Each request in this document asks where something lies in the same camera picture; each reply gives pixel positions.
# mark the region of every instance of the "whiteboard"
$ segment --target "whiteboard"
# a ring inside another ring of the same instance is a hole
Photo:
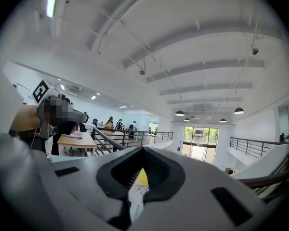
[[[24,98],[23,103],[27,103],[30,90],[20,85],[19,83],[17,84],[16,89],[18,93]]]

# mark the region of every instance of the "glass door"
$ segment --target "glass door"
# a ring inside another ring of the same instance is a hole
[[[185,127],[182,155],[213,164],[218,128]]]

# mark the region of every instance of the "person in yellow clothing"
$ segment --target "person in yellow clothing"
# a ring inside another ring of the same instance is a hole
[[[111,129],[114,128],[114,123],[112,121],[112,116],[109,118],[108,121],[105,122],[104,128],[111,128]]]

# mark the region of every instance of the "yellow object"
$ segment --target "yellow object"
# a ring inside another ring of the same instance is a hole
[[[142,168],[142,170],[140,171],[140,183],[142,185],[148,185],[148,177],[146,176],[145,170]]]

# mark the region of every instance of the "security camera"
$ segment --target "security camera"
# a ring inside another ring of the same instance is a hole
[[[257,55],[258,51],[259,51],[258,48],[254,48],[251,53],[253,55]]]

